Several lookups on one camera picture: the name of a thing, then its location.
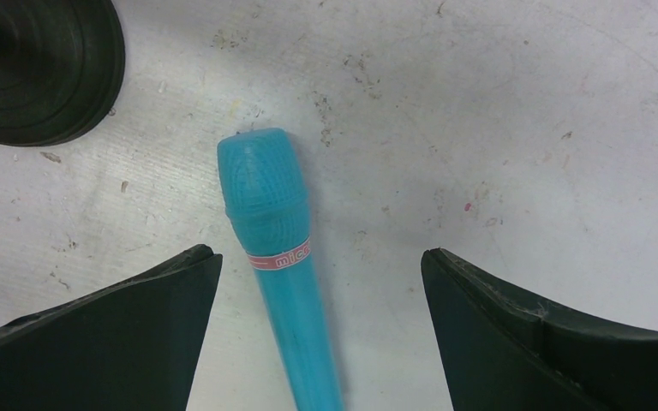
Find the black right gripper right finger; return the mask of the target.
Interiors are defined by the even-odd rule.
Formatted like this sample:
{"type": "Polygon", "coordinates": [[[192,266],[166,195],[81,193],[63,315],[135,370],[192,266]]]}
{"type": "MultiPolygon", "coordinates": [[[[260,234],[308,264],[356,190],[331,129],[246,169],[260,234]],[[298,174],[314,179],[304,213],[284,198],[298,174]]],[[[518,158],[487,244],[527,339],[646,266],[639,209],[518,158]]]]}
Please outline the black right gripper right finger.
{"type": "Polygon", "coordinates": [[[658,410],[658,331],[566,307],[442,248],[421,268],[456,410],[658,410]]]}

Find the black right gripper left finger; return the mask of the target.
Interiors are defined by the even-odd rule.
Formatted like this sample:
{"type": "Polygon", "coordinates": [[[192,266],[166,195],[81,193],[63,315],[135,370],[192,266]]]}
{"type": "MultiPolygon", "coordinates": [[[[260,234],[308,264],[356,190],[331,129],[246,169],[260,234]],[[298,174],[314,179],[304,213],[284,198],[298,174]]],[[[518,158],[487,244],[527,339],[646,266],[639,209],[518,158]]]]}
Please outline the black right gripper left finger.
{"type": "Polygon", "coordinates": [[[199,244],[0,326],[0,410],[184,410],[222,262],[199,244]]]}

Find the turquoise toy microphone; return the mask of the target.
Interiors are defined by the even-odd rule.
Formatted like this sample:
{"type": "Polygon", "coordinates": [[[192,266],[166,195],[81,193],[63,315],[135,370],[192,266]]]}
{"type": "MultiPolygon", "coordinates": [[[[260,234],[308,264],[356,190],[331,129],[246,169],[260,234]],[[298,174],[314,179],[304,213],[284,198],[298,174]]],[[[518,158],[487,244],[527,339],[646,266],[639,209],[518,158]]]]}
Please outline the turquoise toy microphone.
{"type": "Polygon", "coordinates": [[[299,410],[342,410],[312,260],[308,190],[288,134],[266,128],[218,143],[225,212],[260,286],[299,410]]]}

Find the black microphone stand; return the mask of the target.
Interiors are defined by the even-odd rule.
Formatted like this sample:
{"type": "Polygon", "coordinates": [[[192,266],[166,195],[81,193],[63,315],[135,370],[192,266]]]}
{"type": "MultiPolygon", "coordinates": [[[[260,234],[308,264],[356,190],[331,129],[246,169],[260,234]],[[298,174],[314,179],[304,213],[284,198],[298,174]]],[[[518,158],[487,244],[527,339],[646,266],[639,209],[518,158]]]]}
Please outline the black microphone stand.
{"type": "Polygon", "coordinates": [[[0,1],[0,145],[88,133],[117,101],[125,64],[113,2],[0,1]]]}

